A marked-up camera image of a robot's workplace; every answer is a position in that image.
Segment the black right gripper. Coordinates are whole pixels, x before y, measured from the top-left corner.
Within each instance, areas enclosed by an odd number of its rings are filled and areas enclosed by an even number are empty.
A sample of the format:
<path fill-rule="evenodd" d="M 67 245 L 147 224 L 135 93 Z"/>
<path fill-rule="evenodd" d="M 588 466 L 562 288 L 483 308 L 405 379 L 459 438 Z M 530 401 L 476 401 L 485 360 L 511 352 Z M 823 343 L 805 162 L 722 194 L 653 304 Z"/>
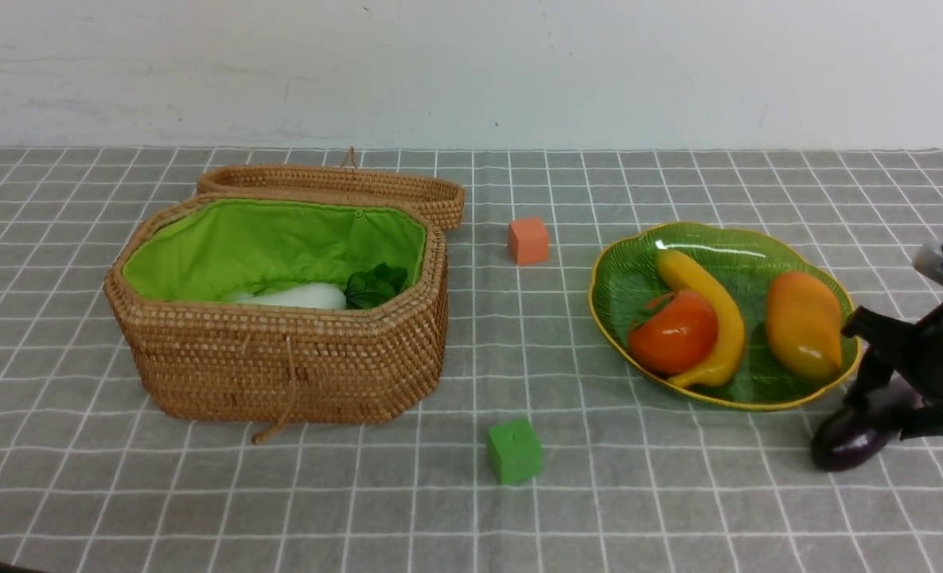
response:
<path fill-rule="evenodd" d="M 920 399 L 920 406 L 894 414 L 899 438 L 943 438 L 943 302 L 914 323 L 857 307 L 840 333 L 867 345 L 851 388 L 854 400 L 899 377 Z"/>

